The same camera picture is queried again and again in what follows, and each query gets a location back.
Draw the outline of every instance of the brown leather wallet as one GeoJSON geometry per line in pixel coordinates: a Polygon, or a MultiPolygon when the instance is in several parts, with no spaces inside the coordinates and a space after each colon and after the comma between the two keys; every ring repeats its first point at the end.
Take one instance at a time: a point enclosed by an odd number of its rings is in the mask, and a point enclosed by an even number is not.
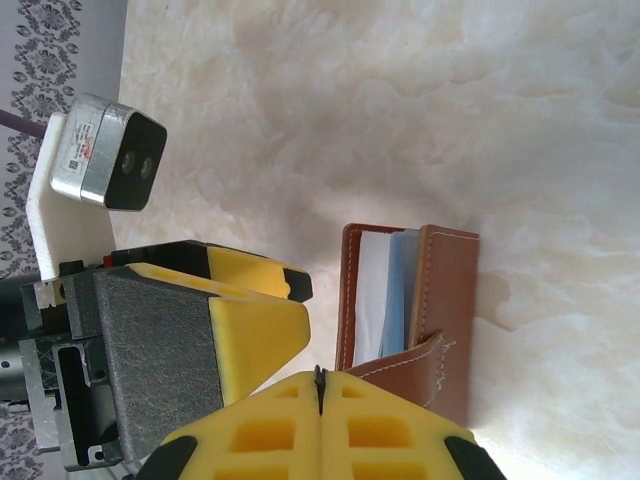
{"type": "Polygon", "coordinates": [[[343,233],[336,370],[345,370],[464,426],[479,236],[427,225],[420,230],[408,349],[353,367],[356,284],[362,232],[402,228],[349,224],[343,233]]]}

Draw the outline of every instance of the black rubber tip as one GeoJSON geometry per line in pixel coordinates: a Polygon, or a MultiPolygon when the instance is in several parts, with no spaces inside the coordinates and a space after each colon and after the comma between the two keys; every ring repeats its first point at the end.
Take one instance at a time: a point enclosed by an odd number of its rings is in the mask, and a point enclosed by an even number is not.
{"type": "Polygon", "coordinates": [[[136,480],[180,480],[197,446],[198,440],[185,436],[158,447],[138,472],[136,480]]]}
{"type": "Polygon", "coordinates": [[[444,443],[464,480],[507,480],[484,448],[460,437],[444,443]]]}

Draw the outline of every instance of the purple cable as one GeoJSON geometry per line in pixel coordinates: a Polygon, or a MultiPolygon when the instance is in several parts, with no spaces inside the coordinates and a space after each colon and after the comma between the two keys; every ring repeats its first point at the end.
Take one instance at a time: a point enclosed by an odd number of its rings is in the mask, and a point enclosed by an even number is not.
{"type": "Polygon", "coordinates": [[[40,125],[2,109],[0,109],[0,125],[36,138],[44,138],[44,132],[47,130],[46,125],[40,125]]]}

